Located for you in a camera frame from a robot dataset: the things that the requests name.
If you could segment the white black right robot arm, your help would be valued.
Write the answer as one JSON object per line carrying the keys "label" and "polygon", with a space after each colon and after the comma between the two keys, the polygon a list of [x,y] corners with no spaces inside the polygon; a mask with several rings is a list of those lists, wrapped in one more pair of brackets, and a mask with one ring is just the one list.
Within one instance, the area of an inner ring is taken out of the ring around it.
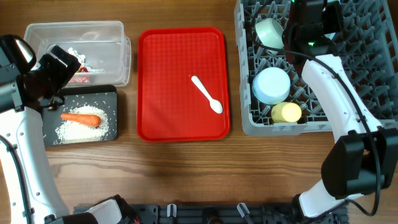
{"label": "white black right robot arm", "polygon": [[342,27],[338,1],[292,1],[282,36],[289,62],[315,94],[335,139],[321,180],[297,198],[305,220],[324,217],[363,195],[373,194],[378,204],[397,164],[397,130],[384,128],[364,105],[328,37]]}

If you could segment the light blue bowl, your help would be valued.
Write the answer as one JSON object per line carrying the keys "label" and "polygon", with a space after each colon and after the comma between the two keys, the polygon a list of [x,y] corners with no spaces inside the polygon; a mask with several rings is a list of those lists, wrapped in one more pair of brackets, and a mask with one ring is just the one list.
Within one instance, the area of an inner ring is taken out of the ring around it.
{"label": "light blue bowl", "polygon": [[290,91],[290,77],[281,68],[269,67],[259,72],[252,81],[254,96],[267,105],[286,100]]}

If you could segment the white rice pile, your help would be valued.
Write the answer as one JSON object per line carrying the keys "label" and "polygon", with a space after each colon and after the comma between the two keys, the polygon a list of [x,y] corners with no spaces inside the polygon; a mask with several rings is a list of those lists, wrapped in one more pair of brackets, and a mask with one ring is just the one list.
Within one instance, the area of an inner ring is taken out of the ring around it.
{"label": "white rice pile", "polygon": [[55,128],[57,140],[55,144],[70,144],[78,142],[101,141],[108,136],[109,123],[108,115],[101,109],[94,106],[82,106],[72,109],[69,113],[97,115],[101,118],[101,124],[94,128],[74,121],[64,120]]}

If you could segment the orange carrot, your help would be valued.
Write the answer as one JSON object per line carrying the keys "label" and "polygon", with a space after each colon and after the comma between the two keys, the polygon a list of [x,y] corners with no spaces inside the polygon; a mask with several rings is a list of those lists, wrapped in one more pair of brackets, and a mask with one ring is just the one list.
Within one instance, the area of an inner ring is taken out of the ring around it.
{"label": "orange carrot", "polygon": [[62,113],[60,117],[64,120],[74,121],[94,128],[101,124],[101,118],[97,115]]}

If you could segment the white plastic spoon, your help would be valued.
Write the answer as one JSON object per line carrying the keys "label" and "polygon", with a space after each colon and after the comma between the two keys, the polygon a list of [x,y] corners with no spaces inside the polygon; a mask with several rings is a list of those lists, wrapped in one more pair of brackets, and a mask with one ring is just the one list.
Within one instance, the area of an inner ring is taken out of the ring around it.
{"label": "white plastic spoon", "polygon": [[210,104],[210,108],[217,114],[221,114],[223,112],[223,106],[222,104],[211,97],[205,86],[202,84],[200,79],[197,76],[192,76],[191,81],[193,84],[203,93],[203,95],[207,98]]}

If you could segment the green bowl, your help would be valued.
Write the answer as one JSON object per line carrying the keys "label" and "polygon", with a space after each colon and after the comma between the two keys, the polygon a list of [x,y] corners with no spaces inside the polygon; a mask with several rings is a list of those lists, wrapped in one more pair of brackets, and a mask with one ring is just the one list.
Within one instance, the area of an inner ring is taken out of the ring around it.
{"label": "green bowl", "polygon": [[283,49],[283,27],[274,19],[267,18],[255,24],[255,31],[261,45],[273,49]]}

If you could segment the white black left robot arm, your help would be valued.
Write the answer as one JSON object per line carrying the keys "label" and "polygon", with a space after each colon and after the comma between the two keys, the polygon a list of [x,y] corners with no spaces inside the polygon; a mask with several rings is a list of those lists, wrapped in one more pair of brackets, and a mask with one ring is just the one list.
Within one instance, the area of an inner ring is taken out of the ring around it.
{"label": "white black left robot arm", "polygon": [[59,46],[37,59],[18,35],[1,36],[1,165],[12,223],[139,223],[120,195],[72,215],[55,185],[40,109],[59,105],[54,97],[79,68]]}

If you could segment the red snack wrapper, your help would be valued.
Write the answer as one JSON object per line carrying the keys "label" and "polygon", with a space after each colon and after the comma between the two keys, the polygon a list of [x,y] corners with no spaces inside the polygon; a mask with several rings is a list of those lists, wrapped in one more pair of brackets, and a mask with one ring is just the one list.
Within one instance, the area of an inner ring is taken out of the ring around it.
{"label": "red snack wrapper", "polygon": [[91,78],[88,75],[85,75],[85,73],[88,73],[88,69],[86,66],[81,66],[76,74],[72,76],[70,79],[70,83],[90,83]]}

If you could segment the yellow plastic cup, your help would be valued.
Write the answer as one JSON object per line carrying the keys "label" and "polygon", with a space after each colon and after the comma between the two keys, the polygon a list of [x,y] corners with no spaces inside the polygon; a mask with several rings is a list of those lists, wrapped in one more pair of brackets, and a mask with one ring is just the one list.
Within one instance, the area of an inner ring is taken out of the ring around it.
{"label": "yellow plastic cup", "polygon": [[302,110],[296,103],[282,102],[275,105],[271,111],[271,118],[275,123],[294,123],[302,116]]}

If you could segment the white tissue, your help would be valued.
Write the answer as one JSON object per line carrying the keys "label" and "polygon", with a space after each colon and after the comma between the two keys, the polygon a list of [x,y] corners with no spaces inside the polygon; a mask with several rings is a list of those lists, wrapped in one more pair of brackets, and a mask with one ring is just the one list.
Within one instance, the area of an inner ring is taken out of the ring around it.
{"label": "white tissue", "polygon": [[70,47],[68,50],[68,53],[70,55],[73,55],[74,57],[76,57],[79,61],[80,64],[84,64],[85,63],[85,55],[83,54],[79,54],[74,48]]}

